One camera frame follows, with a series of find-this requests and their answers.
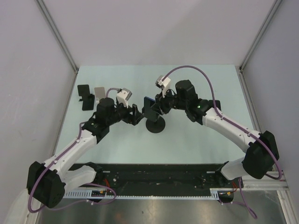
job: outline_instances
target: robotic arm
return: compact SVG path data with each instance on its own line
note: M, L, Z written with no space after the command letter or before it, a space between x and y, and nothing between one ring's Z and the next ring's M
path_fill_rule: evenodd
M97 105L96 112L83 124L76 137L61 153L52 156L44 163L34 162L28 173L28 193L49 208L55 207L69 192L91 182L100 182L102 168L94 163L87 163L80 169L69 168L90 148L98 144L108 133L111 125L120 122L137 125L143 118L137 105L128 105L131 91L120 90L116 95L116 105L111 98L103 98Z
M259 133L228 119L221 112L220 101L200 99L189 80L176 83L177 93L170 89L170 79L159 77L156 86L162 89L155 100L144 98L144 116L148 119L147 129L150 132L161 132L165 122L161 115L169 113L171 109L184 110L192 122L197 122L212 128L234 142L246 155L236 161L225 162L217 171L222 180L233 180L237 177L250 175L261 179L274 165L271 155L254 137L261 140L279 159L274 135L268 131Z

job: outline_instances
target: metal beam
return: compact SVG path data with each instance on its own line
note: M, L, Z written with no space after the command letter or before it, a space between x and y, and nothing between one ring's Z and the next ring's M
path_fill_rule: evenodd
M70 54L70 51L68 50L52 16L50 15L50 12L47 8L47 6L45 5L43 0L35 0L37 6L39 7L42 15L44 16L47 24L49 25L50 30L52 31L55 39L58 42L58 45L60 46L61 50L63 51L63 53L65 54L70 66L72 67L72 69L74 70L74 72L77 74L78 72L78 67L76 65L76 63L74 62L73 57Z
M263 22L260 30L258 31L251 47L249 48L249 51L247 52L241 66L240 66L240 69L241 71L244 70L248 60L250 59L251 55L253 54L254 50L256 49L257 45L259 44L259 42L261 41L263 35L265 34L268 26L270 25L272 19L274 18L274 15L276 14L277 10L279 9L279 7L281 6L281 3L283 2L284 0L275 0L275 2L273 3L265 21Z

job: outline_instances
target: gray wall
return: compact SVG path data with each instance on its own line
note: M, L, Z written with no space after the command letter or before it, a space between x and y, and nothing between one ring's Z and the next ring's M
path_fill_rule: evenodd
M74 73L33 0L0 1L0 223L50 156Z
M245 67L259 121L275 134L280 163L299 210L299 1L286 0Z

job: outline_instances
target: white wall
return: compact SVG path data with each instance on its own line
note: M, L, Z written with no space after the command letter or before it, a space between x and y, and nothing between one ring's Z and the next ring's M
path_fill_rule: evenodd
M33 0L0 1L0 223L53 150L74 73Z
M45 0L78 65L240 65L274 0Z
M299 1L284 1L244 75L263 129L275 134L299 211Z

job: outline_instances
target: table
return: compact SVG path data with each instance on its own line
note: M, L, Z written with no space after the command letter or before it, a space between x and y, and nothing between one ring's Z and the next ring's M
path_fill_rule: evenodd
M216 99L221 101L222 112L239 123L252 128L249 112L234 65L196 65L210 78ZM127 88L133 95L130 105L143 107L145 96L154 98L160 90L155 81L166 75L175 65L130 65L130 66L82 66L71 94L56 153L59 153L78 134L78 125L88 120L93 111L82 111L77 85L88 84L91 93L94 87ZM200 98L212 99L207 81L198 71L184 68L172 73L171 86L189 79ZM115 98L116 92L110 92ZM216 131L192 123L184 111L172 110L164 115L165 129L159 134L147 131L146 119L132 126L124 122L110 127L110 133L94 148L85 153L78 163L223 163L244 156L231 141Z

